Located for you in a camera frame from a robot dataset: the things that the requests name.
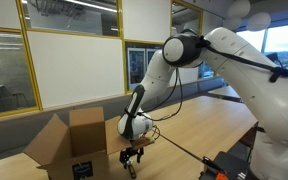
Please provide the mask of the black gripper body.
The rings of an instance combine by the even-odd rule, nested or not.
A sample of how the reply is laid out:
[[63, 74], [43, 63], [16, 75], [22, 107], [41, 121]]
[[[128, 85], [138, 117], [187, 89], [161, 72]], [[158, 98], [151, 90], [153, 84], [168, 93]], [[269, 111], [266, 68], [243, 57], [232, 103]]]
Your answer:
[[133, 148], [127, 148], [126, 150], [122, 150], [120, 152], [120, 161], [128, 161], [131, 156], [136, 155], [137, 160], [140, 160], [141, 156], [144, 154], [144, 149], [140, 148], [137, 150], [134, 150]]

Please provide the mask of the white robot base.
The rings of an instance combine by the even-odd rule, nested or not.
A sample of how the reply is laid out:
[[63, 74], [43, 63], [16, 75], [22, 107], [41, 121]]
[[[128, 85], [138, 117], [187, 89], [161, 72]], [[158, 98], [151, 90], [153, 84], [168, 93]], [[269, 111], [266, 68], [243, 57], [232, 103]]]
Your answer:
[[251, 172], [259, 180], [288, 180], [288, 104], [258, 101], [251, 112], [264, 129], [256, 135]]

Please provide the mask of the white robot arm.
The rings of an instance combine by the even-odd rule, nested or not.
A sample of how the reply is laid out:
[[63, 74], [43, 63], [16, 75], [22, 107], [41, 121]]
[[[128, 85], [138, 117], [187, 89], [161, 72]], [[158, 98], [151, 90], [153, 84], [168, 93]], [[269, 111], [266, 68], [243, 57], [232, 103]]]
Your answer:
[[288, 69], [274, 64], [245, 39], [223, 27], [205, 36], [185, 29], [165, 40], [133, 89], [118, 123], [119, 133], [126, 139], [134, 139], [150, 130], [152, 120], [142, 105], [166, 91], [176, 70], [196, 69], [202, 64], [219, 72], [263, 128], [262, 136], [255, 140], [255, 159], [285, 165], [288, 162]]

